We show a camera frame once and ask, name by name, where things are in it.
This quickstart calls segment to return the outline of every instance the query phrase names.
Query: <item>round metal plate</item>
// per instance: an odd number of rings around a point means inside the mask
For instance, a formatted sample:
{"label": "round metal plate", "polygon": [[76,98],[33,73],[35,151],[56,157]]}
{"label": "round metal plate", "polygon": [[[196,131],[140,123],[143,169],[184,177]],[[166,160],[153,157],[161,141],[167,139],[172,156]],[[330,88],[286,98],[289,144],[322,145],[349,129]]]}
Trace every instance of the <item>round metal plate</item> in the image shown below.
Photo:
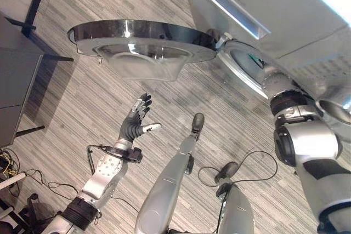
{"label": "round metal plate", "polygon": [[102,20],[68,31],[79,53],[97,56],[101,50],[130,53],[130,57],[186,58],[186,63],[216,56],[212,36],[187,27],[145,20]]}
{"label": "round metal plate", "polygon": [[262,91],[264,66],[268,60],[259,50],[239,41],[227,41],[218,57],[251,89],[268,98]]}

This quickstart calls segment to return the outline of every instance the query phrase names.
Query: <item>gray desk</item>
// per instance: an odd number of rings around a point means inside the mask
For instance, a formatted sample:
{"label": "gray desk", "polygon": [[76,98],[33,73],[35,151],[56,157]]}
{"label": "gray desk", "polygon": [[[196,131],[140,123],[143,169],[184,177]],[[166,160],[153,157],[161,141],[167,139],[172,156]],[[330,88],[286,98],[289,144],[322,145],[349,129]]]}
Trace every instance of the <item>gray desk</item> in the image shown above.
{"label": "gray desk", "polygon": [[0,148],[13,144],[42,52],[0,14]]}

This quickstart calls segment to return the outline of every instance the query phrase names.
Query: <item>metal disc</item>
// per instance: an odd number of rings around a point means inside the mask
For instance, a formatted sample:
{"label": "metal disc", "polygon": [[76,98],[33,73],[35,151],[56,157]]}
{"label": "metal disc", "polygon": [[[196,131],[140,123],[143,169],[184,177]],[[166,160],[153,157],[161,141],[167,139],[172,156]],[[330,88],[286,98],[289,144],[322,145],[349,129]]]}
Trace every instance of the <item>metal disc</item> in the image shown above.
{"label": "metal disc", "polygon": [[119,58],[128,53],[130,59],[185,58],[185,63],[211,60],[216,56],[216,41],[212,36],[191,28],[154,21],[88,22],[71,28],[68,36],[77,45],[77,51],[88,56],[104,56],[107,51]]}

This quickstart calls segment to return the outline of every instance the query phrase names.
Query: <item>wire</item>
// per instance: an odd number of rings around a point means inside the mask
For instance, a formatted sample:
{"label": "wire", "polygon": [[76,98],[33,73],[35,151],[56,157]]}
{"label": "wire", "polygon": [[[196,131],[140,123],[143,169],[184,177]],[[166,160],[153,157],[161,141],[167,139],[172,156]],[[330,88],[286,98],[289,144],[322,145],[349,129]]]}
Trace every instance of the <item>wire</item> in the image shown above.
{"label": "wire", "polygon": [[14,196],[14,197],[19,197],[19,196],[20,196],[20,187],[19,187],[19,185],[18,185],[18,182],[16,182],[15,185],[17,186],[17,194],[13,194],[13,193],[12,193],[12,191],[11,191],[12,187],[9,188],[9,192],[10,192],[10,194],[11,194],[12,196]]}
{"label": "wire", "polygon": [[[239,182],[266,181],[266,180],[269,180],[269,179],[273,178],[273,177],[277,174],[277,172],[278,172],[278,163],[277,163],[277,161],[275,160],[275,158],[274,158],[270,153],[267,153],[266,151],[262,151],[262,150],[252,151],[252,152],[248,153],[248,154],[243,158],[243,160],[240,162],[240,164],[239,164],[239,166],[238,166],[238,168],[237,168],[237,170],[236,170],[236,173],[237,173],[237,171],[240,169],[240,167],[243,165],[244,161],[245,161],[250,155],[252,155],[253,153],[259,153],[259,152],[265,153],[266,155],[270,156],[270,157],[273,159],[273,161],[274,161],[274,163],[275,163],[275,171],[274,171],[274,173],[273,173],[270,177],[268,177],[268,178],[261,178],[261,179],[243,179],[243,180],[233,181],[233,182],[230,183],[232,186],[233,186],[234,184],[236,184],[236,183],[239,183]],[[205,168],[214,169],[214,170],[216,170],[217,172],[219,172],[219,170],[218,170],[217,168],[215,168],[215,167],[201,167],[200,170],[199,170],[199,172],[197,173],[198,179],[199,179],[200,182],[203,183],[205,186],[208,186],[208,187],[217,187],[218,185],[209,185],[209,184],[206,184],[206,183],[200,178],[200,172],[201,172],[203,169],[205,169]],[[217,233],[217,232],[218,232],[219,224],[220,224],[220,219],[221,219],[221,216],[222,216],[222,210],[223,210],[223,207],[224,207],[224,202],[227,200],[227,195],[228,195],[228,192],[225,194],[225,197],[223,198],[223,201],[222,201],[222,205],[220,206],[220,211],[219,211],[219,217],[218,217],[217,227],[216,227],[216,229],[215,229],[215,231],[214,231],[213,233]]]}
{"label": "wire", "polygon": [[[38,173],[39,176],[40,176],[40,179],[39,179],[39,180],[36,179],[36,178],[34,177],[34,175],[35,175],[36,173]],[[72,198],[66,197],[66,196],[64,196],[64,195],[62,195],[62,194],[60,194],[60,193],[58,193],[58,192],[56,192],[56,191],[53,190],[53,189],[57,189],[58,187],[61,187],[61,186],[68,186],[68,187],[72,188],[72,189],[75,191],[76,194],[78,194],[78,190],[77,190],[74,186],[72,186],[72,185],[70,185],[70,184],[62,184],[62,183],[58,183],[58,182],[54,182],[54,181],[51,181],[51,182],[49,182],[49,183],[46,184],[46,183],[44,182],[44,180],[43,180],[43,173],[42,173],[40,170],[38,170],[38,169],[29,169],[29,170],[27,170],[27,171],[25,172],[25,174],[26,174],[26,176],[29,176],[29,177],[33,178],[34,181],[37,182],[39,185],[45,186],[45,187],[46,187],[47,189],[49,189],[52,193],[54,193],[54,194],[56,194],[56,195],[58,195],[58,196],[60,196],[60,197],[63,197],[63,198],[66,198],[66,199],[68,199],[68,200],[73,201]]]}
{"label": "wire", "polygon": [[137,213],[139,213],[139,210],[137,210],[137,209],[135,208],[135,206],[133,206],[132,204],[130,204],[130,203],[129,203],[128,201],[126,201],[125,199],[120,198],[120,197],[111,197],[111,198],[116,199],[116,200],[121,200],[121,201],[127,203],[132,209],[134,209]]}
{"label": "wire", "polygon": [[217,227],[213,231],[213,233],[217,233],[218,232],[219,224],[220,224],[220,217],[222,216],[222,210],[223,210],[223,207],[224,207],[224,202],[227,201],[227,196],[228,196],[228,192],[225,194],[225,196],[223,198],[223,201],[222,201],[222,204],[220,205],[220,211],[219,211],[219,217],[218,217],[218,221],[217,221]]}
{"label": "wire", "polygon": [[[16,163],[16,161],[13,160],[12,156],[9,154],[8,151],[12,152],[12,153],[15,155],[15,157],[17,158],[18,163]],[[11,160],[12,160],[12,161],[16,164],[16,166],[17,166],[16,172],[18,173],[19,170],[20,170],[20,168],[21,168],[21,163],[20,163],[20,159],[18,158],[18,155],[17,155],[12,149],[10,149],[10,148],[4,148],[4,149],[2,149],[2,152],[7,153],[7,154],[11,157]]]}
{"label": "wire", "polygon": [[[265,153],[266,155],[270,156],[270,157],[273,159],[273,161],[274,161],[274,163],[275,163],[275,171],[274,171],[274,173],[273,173],[270,177],[268,177],[268,178],[243,179],[243,180],[238,180],[238,181],[231,182],[231,184],[235,184],[235,183],[239,183],[239,182],[249,182],[249,181],[266,181],[266,180],[269,180],[269,179],[273,178],[273,177],[277,174],[277,172],[278,172],[278,163],[277,163],[277,161],[275,160],[275,158],[274,158],[270,153],[267,153],[266,151],[263,151],[263,150],[257,150],[257,151],[252,151],[252,152],[248,153],[248,154],[243,158],[243,160],[240,162],[240,164],[239,164],[239,166],[238,166],[236,172],[240,169],[240,167],[242,166],[242,164],[244,163],[244,161],[245,161],[250,155],[252,155],[253,153],[258,153],[258,152]],[[197,178],[198,178],[198,179],[200,180],[200,182],[203,183],[205,186],[208,186],[208,187],[217,187],[218,184],[217,184],[217,185],[209,185],[209,184],[205,183],[205,182],[201,179],[201,177],[200,177],[200,172],[201,172],[203,169],[206,169],[206,168],[214,169],[214,170],[216,170],[217,172],[219,172],[219,170],[218,170],[217,168],[215,168],[215,167],[201,167],[200,170],[199,170],[199,172],[197,172]]]}
{"label": "wire", "polygon": [[200,178],[200,172],[206,168],[210,168],[210,169],[213,169],[215,171],[217,171],[219,173],[219,170],[215,167],[201,167],[200,170],[197,172],[197,178],[200,180],[201,183],[203,183],[205,186],[208,186],[208,187],[217,187],[218,185],[209,185],[207,183],[205,183],[201,178]]}
{"label": "wire", "polygon": [[239,183],[239,182],[253,182],[253,181],[266,181],[266,180],[269,180],[269,179],[272,179],[273,177],[275,177],[275,175],[278,173],[278,163],[277,161],[275,160],[275,158],[270,154],[270,153],[267,153],[266,151],[262,151],[262,150],[257,150],[257,151],[253,151],[253,152],[250,152],[248,153],[244,159],[241,161],[241,163],[239,164],[238,168],[237,168],[237,171],[240,169],[240,167],[242,166],[242,164],[244,163],[244,161],[246,160],[247,157],[249,157],[250,155],[252,155],[253,153],[265,153],[266,155],[269,155],[274,163],[275,163],[275,171],[274,173],[268,177],[268,178],[260,178],[260,179],[243,179],[243,180],[238,180],[238,181],[234,181],[232,182],[231,184],[235,184],[235,183]]}

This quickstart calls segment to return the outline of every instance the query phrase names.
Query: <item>black metal frame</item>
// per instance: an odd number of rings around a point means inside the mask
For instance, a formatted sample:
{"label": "black metal frame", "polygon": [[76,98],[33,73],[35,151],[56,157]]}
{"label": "black metal frame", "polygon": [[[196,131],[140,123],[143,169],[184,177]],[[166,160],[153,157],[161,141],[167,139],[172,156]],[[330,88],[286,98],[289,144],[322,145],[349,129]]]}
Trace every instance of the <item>black metal frame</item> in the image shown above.
{"label": "black metal frame", "polygon": [[[36,16],[37,11],[38,11],[40,1],[41,0],[32,0],[31,5],[30,5],[29,10],[28,10],[28,13],[27,13],[26,20],[24,21],[24,24],[33,25],[35,16]],[[31,33],[31,28],[28,28],[28,27],[22,28],[22,34],[24,36],[28,37],[30,33]]]}

